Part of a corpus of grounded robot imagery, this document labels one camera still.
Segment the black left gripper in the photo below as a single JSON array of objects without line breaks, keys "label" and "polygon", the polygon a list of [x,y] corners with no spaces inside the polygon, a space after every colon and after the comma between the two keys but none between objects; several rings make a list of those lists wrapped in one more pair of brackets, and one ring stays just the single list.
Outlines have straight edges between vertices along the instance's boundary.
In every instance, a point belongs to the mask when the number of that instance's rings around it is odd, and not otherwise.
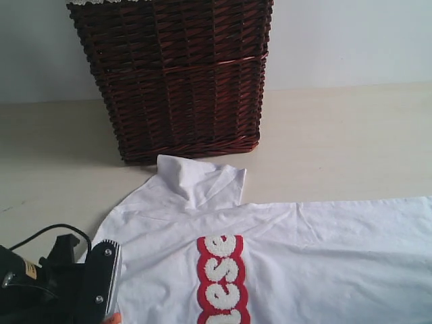
[{"label": "black left gripper", "polygon": [[59,236],[38,264],[1,247],[2,323],[101,322],[101,245],[77,263],[77,243],[72,234]]}]

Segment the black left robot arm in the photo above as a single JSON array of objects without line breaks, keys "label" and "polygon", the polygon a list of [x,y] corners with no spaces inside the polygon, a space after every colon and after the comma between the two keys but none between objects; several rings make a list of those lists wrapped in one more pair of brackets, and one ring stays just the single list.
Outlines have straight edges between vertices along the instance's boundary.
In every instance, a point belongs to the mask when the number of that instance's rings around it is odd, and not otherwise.
[{"label": "black left robot arm", "polygon": [[76,323],[84,265],[75,262],[73,234],[58,236],[36,265],[1,247],[1,322]]}]

